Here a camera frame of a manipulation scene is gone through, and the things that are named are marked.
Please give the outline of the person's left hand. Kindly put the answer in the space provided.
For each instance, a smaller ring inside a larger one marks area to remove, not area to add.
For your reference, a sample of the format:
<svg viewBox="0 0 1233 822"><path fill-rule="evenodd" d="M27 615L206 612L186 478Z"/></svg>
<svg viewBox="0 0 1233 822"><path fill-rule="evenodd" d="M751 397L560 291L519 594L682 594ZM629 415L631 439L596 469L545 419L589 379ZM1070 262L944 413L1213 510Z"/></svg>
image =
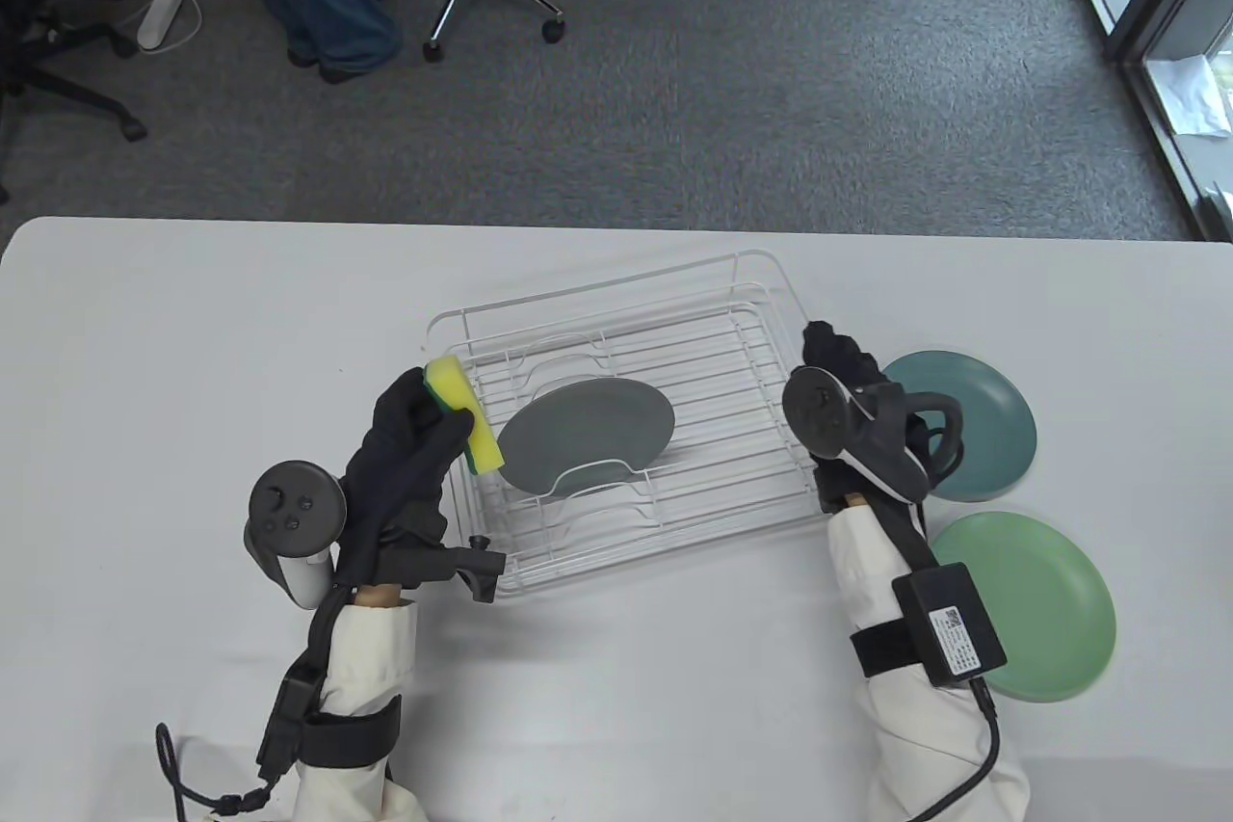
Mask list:
<svg viewBox="0 0 1233 822"><path fill-rule="evenodd" d="M409 368L374 405L374 421L339 479L345 527L337 583L374 584L388 548L440 548L443 486L472 434L471 410L444 410L420 367Z"/></svg>

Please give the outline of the person's right hand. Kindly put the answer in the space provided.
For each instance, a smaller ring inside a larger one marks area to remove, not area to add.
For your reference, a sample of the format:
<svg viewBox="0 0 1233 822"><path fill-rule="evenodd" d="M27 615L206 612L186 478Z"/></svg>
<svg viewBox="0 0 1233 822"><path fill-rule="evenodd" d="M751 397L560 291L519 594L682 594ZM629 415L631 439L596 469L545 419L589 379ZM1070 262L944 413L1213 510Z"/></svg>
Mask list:
<svg viewBox="0 0 1233 822"><path fill-rule="evenodd" d="M836 332L829 323L813 320L804 328L801 336L801 364L824 368L845 385L850 393L889 382L875 357L863 352L853 336Z"/></svg>

